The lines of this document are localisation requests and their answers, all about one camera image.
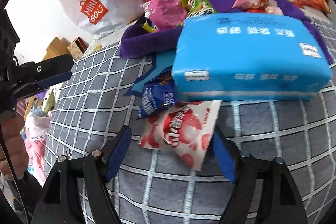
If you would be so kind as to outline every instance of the screw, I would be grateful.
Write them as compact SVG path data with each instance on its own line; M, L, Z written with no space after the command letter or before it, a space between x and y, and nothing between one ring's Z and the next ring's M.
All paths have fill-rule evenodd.
M58 159L57 159L57 161L58 162L63 162L63 161L65 161L66 158L67 157L65 157L65 156L59 156Z
M100 150L94 150L94 151L91 153L91 155L92 155L93 157L99 157L99 156L101 155L101 151L100 151Z
M275 158L275 162L278 163L278 164L283 164L283 163L284 163L284 160L283 160L283 158L276 157L276 158Z
M241 155L243 158L249 158L249 157L250 157L250 153L247 152L247 151L241 151L241 152L240 152L240 155Z

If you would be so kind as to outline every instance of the blue gripper pad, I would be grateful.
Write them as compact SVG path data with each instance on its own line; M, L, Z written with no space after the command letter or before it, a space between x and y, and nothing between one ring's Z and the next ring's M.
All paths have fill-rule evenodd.
M230 156L229 151L221 141L216 130L213 134L213 144L212 150L215 153L219 167L223 173L223 176L228 179L231 183L235 183L237 180L235 172L235 164Z
M108 170L105 174L106 181L110 182L112 178L116 177L120 165L123 162L124 157L127 153L128 147L131 144L131 141L132 131L129 127L127 127L126 131L120 138L119 142L115 146L115 149L113 150L107 161Z

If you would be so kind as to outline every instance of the blue tissue package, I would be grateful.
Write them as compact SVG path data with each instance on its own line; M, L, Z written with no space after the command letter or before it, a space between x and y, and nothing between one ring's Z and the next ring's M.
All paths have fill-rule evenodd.
M144 119L151 114L177 103L174 94L174 80L171 77L171 66L165 68L158 76L144 85L142 106L137 119Z
M253 13L187 19L172 76L185 101L310 99L332 77L302 21Z

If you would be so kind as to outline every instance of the human hand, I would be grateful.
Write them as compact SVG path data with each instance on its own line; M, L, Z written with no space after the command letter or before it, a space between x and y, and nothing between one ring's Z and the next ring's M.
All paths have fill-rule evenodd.
M25 142L20 134L20 131L25 126L25 121L22 116L15 116L11 120L1 123L1 131L5 140L5 144L12 161L16 177L21 179L24 172L27 170L29 157L26 151ZM0 148L0 172L9 180L13 180L11 171L5 154Z

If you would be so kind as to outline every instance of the green snack package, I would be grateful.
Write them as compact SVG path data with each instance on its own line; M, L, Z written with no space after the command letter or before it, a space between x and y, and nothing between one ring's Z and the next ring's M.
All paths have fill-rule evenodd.
M194 0L187 18L212 14L217 14L217 11L208 0Z

